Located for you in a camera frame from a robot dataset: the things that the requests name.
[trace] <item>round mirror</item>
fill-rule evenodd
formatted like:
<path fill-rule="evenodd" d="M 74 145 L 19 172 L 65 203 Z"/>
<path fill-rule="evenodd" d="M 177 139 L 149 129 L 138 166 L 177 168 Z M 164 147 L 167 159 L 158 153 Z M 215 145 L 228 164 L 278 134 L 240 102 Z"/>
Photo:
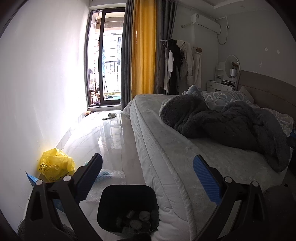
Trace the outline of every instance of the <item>round mirror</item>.
<path fill-rule="evenodd" d="M 231 79 L 235 78 L 239 72 L 239 60 L 234 55 L 229 55 L 225 61 L 225 72 Z"/>

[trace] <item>mattress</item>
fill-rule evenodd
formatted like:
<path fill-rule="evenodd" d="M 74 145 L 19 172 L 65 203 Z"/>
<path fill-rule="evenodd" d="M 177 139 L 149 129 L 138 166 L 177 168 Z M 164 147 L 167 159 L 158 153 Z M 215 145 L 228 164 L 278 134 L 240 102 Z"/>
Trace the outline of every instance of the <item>mattress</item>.
<path fill-rule="evenodd" d="M 236 182 L 257 180 L 262 190 L 281 184 L 286 171 L 274 172 L 253 151 L 185 138 L 159 117 L 161 103 L 171 97 L 137 95 L 123 112 L 131 118 L 145 182 L 157 197 L 160 223 L 152 240 L 194 240 L 215 209 L 193 171 L 194 156 L 201 154 L 209 166 Z"/>

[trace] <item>yellow plastic bag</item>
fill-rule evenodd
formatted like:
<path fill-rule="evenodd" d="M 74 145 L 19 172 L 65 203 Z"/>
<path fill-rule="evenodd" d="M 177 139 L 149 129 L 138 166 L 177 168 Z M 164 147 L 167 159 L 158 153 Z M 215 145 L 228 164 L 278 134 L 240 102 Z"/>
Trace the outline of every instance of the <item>yellow plastic bag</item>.
<path fill-rule="evenodd" d="M 54 148 L 42 154 L 38 163 L 38 171 L 50 182 L 54 182 L 66 174 L 73 175 L 75 162 L 62 150 Z"/>

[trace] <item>bubble wrap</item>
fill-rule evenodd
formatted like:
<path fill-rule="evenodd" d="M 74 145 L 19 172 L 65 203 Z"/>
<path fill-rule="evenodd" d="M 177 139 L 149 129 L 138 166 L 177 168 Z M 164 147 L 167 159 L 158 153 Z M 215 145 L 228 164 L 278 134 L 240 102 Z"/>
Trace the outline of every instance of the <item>bubble wrap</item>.
<path fill-rule="evenodd" d="M 89 191 L 86 201 L 99 202 L 103 190 L 107 186 L 116 184 L 126 184 L 126 176 L 124 175 L 124 172 L 102 169 Z"/>

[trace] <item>black door frame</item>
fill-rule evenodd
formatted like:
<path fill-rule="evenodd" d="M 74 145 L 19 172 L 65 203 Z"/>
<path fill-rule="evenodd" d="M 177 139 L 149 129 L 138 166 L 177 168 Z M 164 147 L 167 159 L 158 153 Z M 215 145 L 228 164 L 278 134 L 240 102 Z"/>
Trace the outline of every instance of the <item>black door frame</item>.
<path fill-rule="evenodd" d="M 113 104 L 120 104 L 120 100 L 104 100 L 104 93 L 103 93 L 103 76 L 102 76 L 102 55 L 103 55 L 103 38 L 104 38 L 104 26 L 105 26 L 105 17 L 106 13 L 108 12 L 124 12 L 124 7 L 118 7 L 118 8 L 106 8 L 106 9 L 98 9 L 98 10 L 92 10 L 89 14 L 89 21 L 87 25 L 87 32 L 86 32 L 86 44 L 85 44 L 85 83 L 86 83 L 86 96 L 87 96 L 87 103 L 88 107 L 94 107 L 94 106 L 103 106 L 103 105 L 113 105 Z M 101 18 L 101 25 L 100 25 L 100 36 L 99 36 L 99 91 L 100 91 L 100 104 L 91 104 L 91 96 L 90 91 L 88 91 L 88 46 L 89 46 L 89 32 L 91 27 L 91 20 L 92 15 L 96 12 L 102 12 L 102 18 Z"/>

